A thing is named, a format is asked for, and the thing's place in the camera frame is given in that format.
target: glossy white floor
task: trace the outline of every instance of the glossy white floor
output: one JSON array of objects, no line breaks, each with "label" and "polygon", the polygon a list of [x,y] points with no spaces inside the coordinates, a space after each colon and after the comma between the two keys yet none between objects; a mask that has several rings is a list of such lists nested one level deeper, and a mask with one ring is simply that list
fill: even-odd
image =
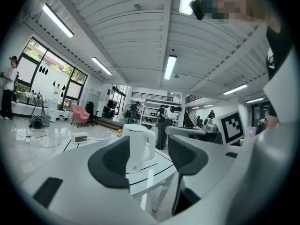
[{"label": "glossy white floor", "polygon": [[[72,132],[88,132],[91,137],[103,138],[107,136],[109,128],[95,125],[83,126],[78,129],[77,124],[70,121],[57,121],[50,127],[41,129],[44,132],[29,129],[29,119],[15,117],[13,120],[0,120],[0,142],[2,145],[2,159],[7,164],[9,173],[18,184],[35,169],[50,160],[61,142]],[[155,214],[158,221],[164,221],[172,215],[178,175],[176,174],[165,199]],[[149,193],[150,203],[156,201],[160,187]]]}]

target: white kettle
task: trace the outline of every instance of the white kettle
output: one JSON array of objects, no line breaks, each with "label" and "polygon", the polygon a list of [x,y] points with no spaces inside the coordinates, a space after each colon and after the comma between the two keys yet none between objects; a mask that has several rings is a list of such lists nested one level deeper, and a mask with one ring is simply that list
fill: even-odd
[{"label": "white kettle", "polygon": [[[125,124],[122,136],[130,137],[130,158],[126,165],[127,173],[137,173],[143,162],[153,159],[155,154],[155,132],[137,124]],[[147,138],[149,139],[149,155],[144,156]]]}]

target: man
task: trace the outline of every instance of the man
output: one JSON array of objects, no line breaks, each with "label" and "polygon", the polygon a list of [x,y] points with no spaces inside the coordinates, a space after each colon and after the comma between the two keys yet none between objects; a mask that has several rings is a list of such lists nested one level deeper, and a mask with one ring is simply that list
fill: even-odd
[{"label": "man", "polygon": [[16,56],[10,58],[10,65],[11,68],[7,72],[0,74],[0,77],[5,80],[0,119],[4,118],[6,120],[13,118],[13,114],[11,111],[11,99],[15,87],[15,78],[18,74]]},{"label": "man", "polygon": [[[274,67],[270,72],[267,66],[269,79],[279,70],[280,66],[287,57],[293,40],[289,32],[288,25],[280,19],[273,8],[266,0],[200,0],[200,6],[193,7],[199,9],[203,16],[211,16],[219,20],[235,19],[244,22],[262,21],[268,26],[267,39],[273,51]],[[268,125],[266,129],[273,128],[278,124],[277,114],[270,105]]]},{"label": "man", "polygon": [[140,102],[136,102],[135,104],[133,103],[131,106],[130,106],[130,111],[131,111],[131,122],[134,122],[134,118],[136,116],[136,111],[138,110],[137,109],[137,106],[140,104]]},{"label": "man", "polygon": [[156,124],[158,126],[157,135],[157,145],[158,150],[163,150],[165,148],[165,142],[167,140],[167,134],[165,133],[165,128],[170,125],[170,121],[165,119],[165,105],[161,105],[156,114]]},{"label": "man", "polygon": [[208,118],[215,118],[214,110],[211,110],[211,112],[207,116]]}]

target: ceiling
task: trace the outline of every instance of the ceiling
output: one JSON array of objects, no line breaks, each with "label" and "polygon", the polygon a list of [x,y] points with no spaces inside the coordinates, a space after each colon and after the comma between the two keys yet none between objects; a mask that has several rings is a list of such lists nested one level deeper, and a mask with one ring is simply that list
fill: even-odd
[{"label": "ceiling", "polygon": [[[105,83],[129,84],[223,99],[264,96],[269,44],[259,23],[231,24],[179,13],[180,0],[47,0],[74,33],[68,38],[41,10],[30,16]],[[177,61],[164,79],[167,58]],[[111,72],[99,72],[96,56]]]}]

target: white shirt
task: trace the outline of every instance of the white shirt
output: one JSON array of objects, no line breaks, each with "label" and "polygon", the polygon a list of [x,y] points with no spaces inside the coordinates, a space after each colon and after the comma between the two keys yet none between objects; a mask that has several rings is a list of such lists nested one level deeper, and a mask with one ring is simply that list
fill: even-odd
[{"label": "white shirt", "polygon": [[15,77],[17,77],[17,73],[18,73],[18,69],[15,68],[11,68],[9,69],[7,72],[4,73],[4,75],[8,76],[12,81],[8,81],[5,79],[6,84],[4,86],[4,90],[14,90],[15,87]]}]

